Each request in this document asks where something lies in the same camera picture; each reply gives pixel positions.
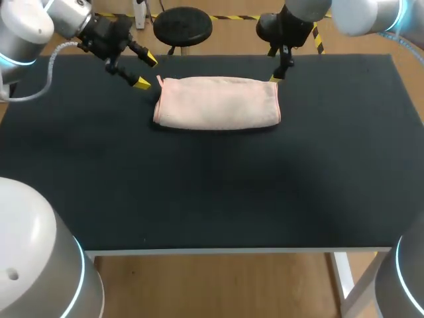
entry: stool seat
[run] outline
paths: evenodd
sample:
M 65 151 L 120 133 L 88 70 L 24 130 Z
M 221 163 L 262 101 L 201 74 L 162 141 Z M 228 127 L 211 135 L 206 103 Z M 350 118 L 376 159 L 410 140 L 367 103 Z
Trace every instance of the stool seat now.
M 153 23 L 153 32 L 160 42 L 170 46 L 193 46 L 212 34 L 212 20 L 197 8 L 177 7 L 160 13 Z

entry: black table mat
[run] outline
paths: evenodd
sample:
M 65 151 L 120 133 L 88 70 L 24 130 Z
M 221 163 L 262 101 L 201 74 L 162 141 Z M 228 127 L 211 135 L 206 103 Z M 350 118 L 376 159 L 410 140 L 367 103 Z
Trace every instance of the black table mat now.
M 277 59 L 172 56 L 162 77 L 267 80 Z M 389 56 L 298 56 L 282 122 L 258 132 L 152 127 L 158 85 L 60 56 L 50 93 L 10 105 L 0 176 L 46 197 L 88 250 L 391 246 L 424 206 L 422 123 Z M 41 58 L 17 90 L 44 85 Z

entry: wooden floor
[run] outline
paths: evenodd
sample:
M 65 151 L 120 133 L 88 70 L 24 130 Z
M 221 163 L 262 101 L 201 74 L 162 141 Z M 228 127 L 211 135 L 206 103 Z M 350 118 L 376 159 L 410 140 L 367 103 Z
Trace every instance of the wooden floor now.
M 132 13 L 131 0 L 94 1 L 97 12 Z M 158 0 L 150 2 L 152 12 L 159 13 Z M 194 6 L 210 15 L 259 15 L 279 11 L 283 3 L 164 0 L 164 5 Z M 268 45 L 256 36 L 255 25 L 255 21 L 214 21 L 212 36 L 191 48 L 190 54 L 265 54 Z M 424 118 L 424 71 L 405 48 L 377 35 L 347 38 L 335 30 L 331 19 L 320 21 L 318 26 L 328 54 L 391 54 L 417 111 Z M 154 54 L 165 54 L 169 49 L 155 39 L 151 25 L 141 32 L 134 30 L 133 34 Z M 52 39 L 44 53 L 51 53 L 60 42 L 63 40 L 58 37 Z M 71 48 L 64 53 L 81 51 Z M 311 37 L 294 52 L 316 53 Z M 0 120 L 4 110 L 5 106 L 0 105 Z M 361 253 L 349 257 L 357 280 L 374 255 Z M 99 260 L 99 272 L 105 284 L 106 318 L 339 316 L 324 254 L 108 257 Z M 373 317 L 373 307 L 362 314 L 362 318 Z

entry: pink towel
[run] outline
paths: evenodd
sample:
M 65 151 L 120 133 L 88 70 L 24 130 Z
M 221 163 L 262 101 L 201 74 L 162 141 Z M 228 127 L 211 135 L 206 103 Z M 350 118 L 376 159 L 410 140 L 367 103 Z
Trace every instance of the pink towel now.
M 281 121 L 277 83 L 246 78 L 198 77 L 164 81 L 153 121 L 196 130 L 235 130 Z

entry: yellow and black hazard tape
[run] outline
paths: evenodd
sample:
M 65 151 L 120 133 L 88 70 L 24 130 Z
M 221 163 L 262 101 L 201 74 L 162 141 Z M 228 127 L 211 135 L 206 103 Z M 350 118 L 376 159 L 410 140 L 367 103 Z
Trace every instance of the yellow and black hazard tape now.
M 99 12 L 96 13 L 96 15 L 101 15 L 102 17 L 109 17 L 109 18 L 117 18 L 117 17 L 128 17 L 128 18 L 134 18 L 134 15 L 125 15 L 123 13 L 103 13 Z M 152 18 L 157 18 L 158 15 L 152 15 Z M 209 16 L 212 21 L 215 20 L 259 20 L 260 15 L 210 15 Z
M 323 39 L 319 34 L 318 24 L 316 22 L 313 23 L 312 35 L 315 41 L 315 47 L 317 48 L 318 54 L 325 54 Z

